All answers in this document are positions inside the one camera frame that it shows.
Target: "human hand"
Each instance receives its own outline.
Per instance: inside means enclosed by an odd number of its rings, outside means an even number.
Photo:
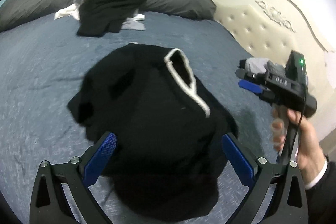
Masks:
[[[301,117],[301,113],[298,111],[293,111],[291,109],[287,110],[287,115],[293,124],[298,125]],[[276,109],[273,110],[272,116],[278,118],[278,112]],[[271,124],[271,129],[273,132],[279,131],[283,128],[284,123],[276,119]],[[302,117],[300,124],[301,137],[298,153],[296,156],[296,162],[301,170],[303,181],[308,184],[322,170],[325,164],[325,155],[322,148],[319,145],[319,140],[317,139],[316,131],[314,126],[306,119]],[[280,151],[284,147],[285,135],[275,135],[273,134],[274,149]]]

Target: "cream headboard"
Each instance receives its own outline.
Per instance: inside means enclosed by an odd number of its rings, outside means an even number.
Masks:
[[[324,51],[334,51],[321,35],[309,11],[298,0],[212,0],[214,19],[254,57],[267,57],[285,65],[291,50],[305,56],[309,92],[321,108],[333,95]]]

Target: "metal screw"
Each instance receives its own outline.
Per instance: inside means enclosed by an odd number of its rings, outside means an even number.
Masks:
[[[48,162],[46,160],[44,160],[43,162],[41,162],[41,167],[46,167],[48,165]]]
[[[267,162],[267,160],[265,158],[259,158],[258,162],[260,162],[261,164],[265,164]]]
[[[72,164],[76,164],[76,163],[79,162],[79,158],[78,157],[73,157],[70,161],[71,161]]]
[[[293,160],[289,164],[291,165],[291,167],[294,167],[294,168],[297,167],[297,163]]]

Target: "black garment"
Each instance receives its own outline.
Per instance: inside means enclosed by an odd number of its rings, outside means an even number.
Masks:
[[[68,107],[88,139],[117,135],[103,174],[135,212],[182,221],[207,215],[217,203],[226,164],[221,137],[237,136],[237,127],[180,50],[129,44],[113,51],[88,71]]]
[[[306,191],[309,224],[336,223],[336,164],[328,163],[321,180]]]
[[[119,32],[123,22],[146,0],[85,0],[79,7],[81,25],[77,34],[102,37],[106,32]]]

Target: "blue bed sheet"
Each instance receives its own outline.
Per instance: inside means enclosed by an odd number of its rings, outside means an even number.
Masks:
[[[129,42],[182,49],[194,74],[225,106],[239,126],[239,140],[272,162],[270,106],[238,87],[240,59],[250,57],[220,24],[148,12],[145,31],[121,30],[102,38],[78,37],[79,22],[48,15],[0,33],[0,191],[14,213],[29,223],[31,192],[38,165],[80,156],[92,143],[66,105],[78,92],[85,72],[108,53]],[[218,180],[219,201],[207,216],[183,223],[225,223],[247,192],[230,164]],[[136,215],[118,201],[108,178],[90,187],[114,223],[159,223]],[[272,189],[255,223],[261,220]],[[74,215],[85,223],[69,191]]]

